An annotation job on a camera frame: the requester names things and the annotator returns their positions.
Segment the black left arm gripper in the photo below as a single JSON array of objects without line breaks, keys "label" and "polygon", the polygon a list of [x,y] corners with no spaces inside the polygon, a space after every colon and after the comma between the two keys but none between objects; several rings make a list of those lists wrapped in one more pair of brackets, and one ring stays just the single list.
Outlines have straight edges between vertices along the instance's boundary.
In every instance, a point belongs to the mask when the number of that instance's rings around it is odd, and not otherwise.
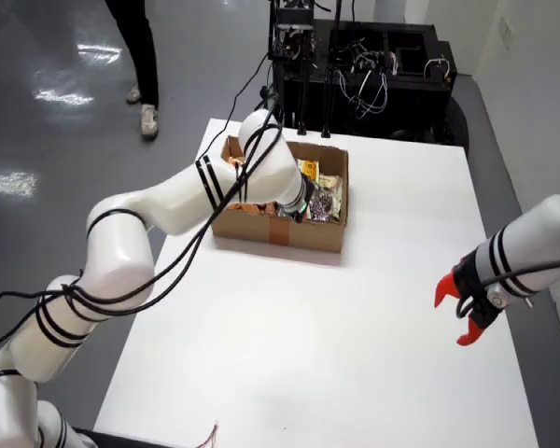
[{"label": "black left arm gripper", "polygon": [[301,181],[301,190],[297,198],[288,205],[288,214],[296,222],[302,222],[309,203],[316,190],[315,183],[310,179],[303,179]]}]

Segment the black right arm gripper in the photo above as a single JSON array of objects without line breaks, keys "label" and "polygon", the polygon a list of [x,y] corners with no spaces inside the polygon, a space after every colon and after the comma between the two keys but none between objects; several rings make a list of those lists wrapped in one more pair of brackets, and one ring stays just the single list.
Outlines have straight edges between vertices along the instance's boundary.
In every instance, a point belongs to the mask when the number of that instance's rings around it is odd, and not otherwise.
[{"label": "black right arm gripper", "polygon": [[436,285],[434,307],[440,306],[446,297],[459,300],[455,315],[467,317],[467,332],[460,335],[456,343],[469,346],[476,343],[498,317],[500,310],[487,298],[485,287],[479,278],[474,255],[466,255]]}]

